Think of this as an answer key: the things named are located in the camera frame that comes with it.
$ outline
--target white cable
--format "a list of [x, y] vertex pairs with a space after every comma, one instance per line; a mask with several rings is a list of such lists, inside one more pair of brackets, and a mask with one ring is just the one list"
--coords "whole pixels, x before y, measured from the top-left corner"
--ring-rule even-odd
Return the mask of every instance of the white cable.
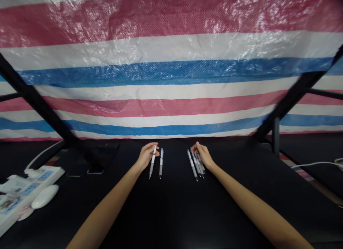
[[338, 163], [338, 161], [343, 161], [343, 158], [335, 159], [335, 163]]
[[311, 166], [311, 165], [316, 165], [316, 164], [321, 164], [321, 163], [328, 163], [328, 164], [334, 164], [334, 165], [337, 165], [341, 168], [343, 168], [343, 165], [342, 164], [339, 164], [339, 163], [331, 163], [331, 162], [328, 162], [328, 161], [320, 161], [320, 162], [317, 162], [317, 163], [310, 163], [310, 164], [302, 164], [302, 165], [296, 165], [296, 166], [293, 166], [291, 167], [292, 169], [296, 168], [296, 167], [301, 167], [301, 166]]
[[29, 169], [31, 167], [31, 165], [38, 159], [39, 156], [41, 156], [43, 153], [45, 153], [47, 150], [49, 150], [50, 148], [54, 147], [55, 145], [59, 144], [63, 142], [63, 140], [57, 142], [56, 144], [53, 144], [52, 146], [46, 148], [44, 151], [42, 151], [40, 154], [38, 154], [28, 165], [27, 167], [25, 168], [25, 170]]

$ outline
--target forearm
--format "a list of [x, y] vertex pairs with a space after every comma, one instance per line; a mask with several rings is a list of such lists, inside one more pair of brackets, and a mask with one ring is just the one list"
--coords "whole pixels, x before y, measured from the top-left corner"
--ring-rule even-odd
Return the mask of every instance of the forearm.
[[313, 248], [280, 214], [217, 165], [210, 171], [276, 248]]
[[95, 249], [100, 246], [117, 218], [141, 170], [134, 165], [88, 216], [67, 249]]

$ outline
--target computer mouse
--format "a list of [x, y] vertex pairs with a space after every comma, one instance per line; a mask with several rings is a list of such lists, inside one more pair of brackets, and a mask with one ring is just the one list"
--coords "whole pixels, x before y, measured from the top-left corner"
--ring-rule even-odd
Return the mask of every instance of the computer mouse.
[[33, 200], [31, 207], [39, 209], [47, 205], [58, 191], [58, 185], [50, 185], [43, 189], [42, 192]]

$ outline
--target pen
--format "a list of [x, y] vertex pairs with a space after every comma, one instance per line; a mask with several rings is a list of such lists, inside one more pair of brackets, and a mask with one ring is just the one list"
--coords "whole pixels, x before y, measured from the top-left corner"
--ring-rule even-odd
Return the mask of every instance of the pen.
[[189, 158], [189, 161], [190, 161], [190, 165], [192, 166], [192, 170], [193, 170], [193, 174], [194, 174], [195, 180], [198, 181], [198, 176], [197, 176], [197, 173], [195, 172], [193, 160], [192, 160], [192, 157], [190, 156], [190, 152], [189, 152], [188, 149], [187, 149], [187, 154], [188, 154], [188, 158]]
[[203, 164], [203, 162], [201, 161], [201, 158], [200, 158], [200, 153], [199, 153], [199, 151], [198, 151], [198, 150], [196, 150], [195, 152], [196, 152], [196, 154], [197, 154], [197, 157], [198, 157], [198, 159], [199, 159], [199, 162], [200, 162], [201, 168], [203, 169], [203, 172], [204, 172], [204, 174], [206, 174], [206, 172], [205, 172], [205, 166], [204, 166], [204, 164]]
[[162, 177], [162, 166], [163, 166], [163, 148], [161, 148], [161, 156], [160, 156], [160, 179]]
[[195, 164], [195, 167], [197, 168], [197, 172], [198, 172], [199, 176], [202, 177], [202, 178], [204, 178], [204, 177], [202, 176], [202, 174], [201, 174], [201, 172], [202, 172], [203, 170], [201, 169], [200, 163], [198, 163], [197, 159], [195, 158], [195, 155], [194, 155], [194, 153], [193, 153], [193, 151], [192, 151], [192, 147], [190, 148], [190, 151], [191, 151], [191, 153], [192, 153], [192, 155], [193, 155], [194, 164]]
[[155, 162], [155, 155], [156, 155], [156, 148], [157, 148], [157, 145], [155, 145], [154, 154], [153, 154], [153, 157], [151, 159], [150, 171], [149, 171], [149, 179], [151, 178], [151, 174], [153, 173], [154, 162]]

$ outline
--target striped tarp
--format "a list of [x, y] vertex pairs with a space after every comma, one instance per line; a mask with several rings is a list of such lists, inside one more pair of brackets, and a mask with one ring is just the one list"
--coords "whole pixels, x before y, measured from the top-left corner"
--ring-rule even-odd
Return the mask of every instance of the striped tarp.
[[[0, 0], [0, 52], [80, 138], [249, 135], [330, 67], [342, 19], [341, 0]], [[343, 92], [342, 76], [341, 61], [316, 88]], [[280, 130], [342, 128], [342, 102], [308, 94]], [[60, 137], [17, 98], [0, 139]]]

